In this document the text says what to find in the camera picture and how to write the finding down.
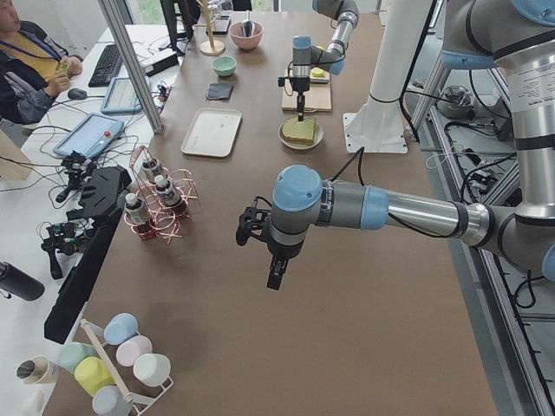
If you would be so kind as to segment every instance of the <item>robotic arm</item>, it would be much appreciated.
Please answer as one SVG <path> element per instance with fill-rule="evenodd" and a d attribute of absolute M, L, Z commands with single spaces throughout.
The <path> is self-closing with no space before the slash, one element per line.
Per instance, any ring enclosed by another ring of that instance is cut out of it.
<path fill-rule="evenodd" d="M 321 3 L 326 7 L 319 10 L 328 16 L 327 5 L 337 2 Z M 446 66 L 499 65 L 507 73 L 521 204 L 516 209 L 463 205 L 322 180 L 306 166 L 290 166 L 277 177 L 271 210 L 258 209 L 255 200 L 239 218 L 238 244 L 254 237 L 273 255 L 268 287 L 279 289 L 311 224 L 363 230 L 390 224 L 459 238 L 555 280 L 555 10 L 550 5 L 552 0 L 447 2 Z"/>
<path fill-rule="evenodd" d="M 290 81 L 293 91 L 297 93 L 299 121 L 304 120 L 304 93 L 310 90 L 310 69 L 313 66 L 319 67 L 333 75 L 339 75 L 343 69 L 349 39 L 358 24 L 358 8 L 354 0 L 313 0 L 312 8 L 337 20 L 337 27 L 327 50 L 312 45 L 310 36 L 293 38 L 293 74 L 278 78 L 277 84 L 284 87 L 285 80 Z"/>

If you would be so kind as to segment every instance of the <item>pink bowl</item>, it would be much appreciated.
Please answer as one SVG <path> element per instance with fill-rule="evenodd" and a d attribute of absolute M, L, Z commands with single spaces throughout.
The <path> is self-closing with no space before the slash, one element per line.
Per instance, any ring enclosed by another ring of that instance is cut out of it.
<path fill-rule="evenodd" d="M 242 50 L 255 49 L 262 39 L 262 32 L 264 31 L 263 26 L 260 23 L 254 23 L 254 35 L 250 37 L 243 36 L 243 25 L 241 22 L 232 24 L 229 28 L 230 36 L 232 37 L 233 43 L 239 46 Z"/>

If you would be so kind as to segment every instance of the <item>plate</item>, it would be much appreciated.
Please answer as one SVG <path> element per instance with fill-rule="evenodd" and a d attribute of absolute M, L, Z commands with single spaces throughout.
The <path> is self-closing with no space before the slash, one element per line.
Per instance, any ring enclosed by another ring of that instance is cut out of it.
<path fill-rule="evenodd" d="M 316 133 L 315 133 L 316 137 L 314 140 L 314 144 L 307 146 L 307 145 L 299 145 L 298 143 L 290 143 L 289 141 L 287 141 L 286 139 L 284 139 L 284 135 L 281 131 L 281 126 L 279 127 L 279 139 L 281 140 L 281 142 L 286 145 L 287 147 L 289 147 L 290 149 L 295 149 L 295 150 L 309 150 L 313 147 L 316 147 L 320 144 L 320 142 L 323 139 L 323 129 L 322 126 L 320 126 L 318 124 L 318 122 L 316 123 Z"/>

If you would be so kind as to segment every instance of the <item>blue joint cap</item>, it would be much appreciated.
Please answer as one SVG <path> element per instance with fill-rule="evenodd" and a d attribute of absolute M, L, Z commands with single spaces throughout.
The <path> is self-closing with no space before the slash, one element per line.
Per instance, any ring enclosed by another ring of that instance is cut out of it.
<path fill-rule="evenodd" d="M 362 203 L 361 230 L 380 230 L 388 219 L 389 197 L 381 188 L 368 186 Z"/>
<path fill-rule="evenodd" d="M 555 282 L 555 244 L 545 253 L 541 262 L 541 272 L 546 278 Z"/>
<path fill-rule="evenodd" d="M 447 69 L 489 69 L 497 67 L 492 56 L 461 54 L 442 51 L 443 66 Z"/>
<path fill-rule="evenodd" d="M 293 37 L 293 48 L 295 49 L 310 49 L 312 48 L 312 41 L 310 36 L 295 36 Z"/>
<path fill-rule="evenodd" d="M 298 212 L 312 207 L 322 197 L 322 178 L 304 165 L 283 169 L 277 176 L 272 197 L 274 205 L 283 211 Z"/>
<path fill-rule="evenodd" d="M 343 67 L 345 66 L 345 60 L 342 59 L 341 61 L 332 63 L 330 66 L 330 74 L 339 75 L 341 71 L 343 71 Z"/>
<path fill-rule="evenodd" d="M 544 26 L 555 26 L 553 0 L 510 0 L 513 7 L 525 18 Z"/>

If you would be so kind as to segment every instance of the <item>white cup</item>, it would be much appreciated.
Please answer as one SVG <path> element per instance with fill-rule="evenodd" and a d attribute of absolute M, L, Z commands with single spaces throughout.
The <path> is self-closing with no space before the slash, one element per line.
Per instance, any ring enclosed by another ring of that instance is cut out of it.
<path fill-rule="evenodd" d="M 149 387 L 160 386 L 170 376 L 170 360 L 162 354 L 143 354 L 133 364 L 137 380 Z"/>

